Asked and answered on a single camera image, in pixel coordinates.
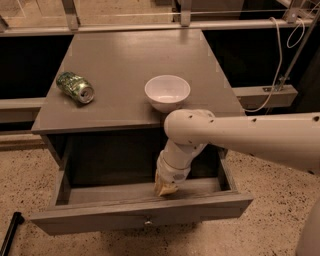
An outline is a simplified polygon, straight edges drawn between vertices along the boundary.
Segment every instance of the speckled floor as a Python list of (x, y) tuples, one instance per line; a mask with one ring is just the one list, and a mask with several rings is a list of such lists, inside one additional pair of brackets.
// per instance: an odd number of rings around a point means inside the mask
[(235, 152), (227, 160), (255, 198), (239, 219), (51, 237), (28, 219), (48, 205), (57, 165), (39, 137), (0, 136), (0, 242), (21, 211), (10, 255), (294, 255), (320, 178)]
[[(157, 5), (155, 0), (77, 0), (74, 3), (81, 25), (172, 21), (171, 5)], [(12, 28), (67, 26), (61, 0), (0, 0), (0, 13)]]

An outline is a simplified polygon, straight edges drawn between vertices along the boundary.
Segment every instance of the white cable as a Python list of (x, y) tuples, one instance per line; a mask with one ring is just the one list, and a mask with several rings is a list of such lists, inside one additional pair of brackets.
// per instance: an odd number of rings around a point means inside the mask
[(257, 109), (245, 109), (244, 108), (244, 111), (246, 112), (257, 112), (261, 109), (263, 109), (265, 107), (265, 105), (267, 105), (267, 103), (269, 102), (273, 92), (274, 92), (274, 89), (275, 89), (275, 83), (276, 83), (276, 80), (277, 80), (277, 77), (278, 77), (278, 74), (279, 74), (279, 71), (280, 71), (280, 68), (281, 68), (281, 65), (282, 65), (282, 47), (281, 47), (281, 38), (280, 38), (280, 29), (279, 29), (279, 25), (277, 23), (277, 20), (274, 18), (274, 17), (271, 17), (270, 20), (276, 25), (276, 28), (277, 28), (277, 37), (278, 37), (278, 47), (279, 47), (279, 55), (280, 55), (280, 59), (279, 59), (279, 64), (278, 64), (278, 68), (277, 68), (277, 72), (273, 78), (273, 82), (272, 82), (272, 86), (271, 86), (271, 90), (270, 90), (270, 93), (267, 97), (267, 99), (264, 101), (264, 103)]
[[(308, 17), (310, 16), (310, 14), (318, 7), (319, 4), (320, 4), (320, 2), (317, 3), (317, 4), (311, 9), (311, 11), (310, 11), (309, 13), (307, 13), (307, 15), (306, 15), (305, 18), (308, 18)], [(304, 36), (304, 32), (305, 32), (306, 26), (304, 25), (304, 22), (303, 22), (302, 19), (298, 18), (298, 20), (300, 20), (301, 23), (299, 23), (298, 26), (295, 27), (295, 29), (291, 32), (291, 34), (290, 34), (290, 36), (288, 37), (288, 40), (287, 40), (287, 47), (288, 47), (289, 49), (295, 47), (295, 46), (301, 41), (302, 37)], [(301, 24), (302, 24), (302, 32), (301, 32), (300, 38), (299, 38), (299, 39), (297, 40), (297, 42), (295, 42), (293, 45), (289, 45), (289, 42), (290, 42), (291, 37), (292, 37), (293, 34), (296, 32), (296, 30), (301, 26)]]
[[(305, 31), (305, 29), (306, 29), (306, 26), (304, 25), (304, 22), (303, 22), (302, 19), (298, 18), (298, 20), (300, 20), (301, 23), (299, 23), (299, 25), (296, 26), (296, 28), (291, 32), (291, 34), (290, 34), (290, 36), (288, 37), (288, 40), (287, 40), (287, 47), (288, 47), (289, 49), (295, 47), (295, 46), (301, 41), (302, 37), (304, 36), (304, 31)], [(295, 42), (293, 45), (289, 45), (289, 42), (290, 42), (291, 37), (292, 37), (293, 34), (296, 32), (296, 30), (301, 26), (301, 24), (302, 24), (302, 32), (301, 32), (300, 38), (299, 38), (299, 39), (297, 40), (297, 42)]]

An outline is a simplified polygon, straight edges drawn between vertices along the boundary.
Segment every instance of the green can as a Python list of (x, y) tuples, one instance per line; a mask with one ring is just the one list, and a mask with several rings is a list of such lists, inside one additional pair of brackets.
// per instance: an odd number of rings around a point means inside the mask
[(93, 100), (92, 85), (83, 77), (72, 72), (63, 72), (56, 79), (57, 86), (75, 101), (87, 104)]

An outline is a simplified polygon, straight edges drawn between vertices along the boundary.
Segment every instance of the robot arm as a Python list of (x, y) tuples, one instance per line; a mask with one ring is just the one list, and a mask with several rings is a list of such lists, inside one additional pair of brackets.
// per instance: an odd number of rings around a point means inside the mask
[(168, 142), (157, 162), (158, 195), (177, 191), (207, 144), (320, 174), (320, 113), (218, 118), (176, 110), (164, 124)]

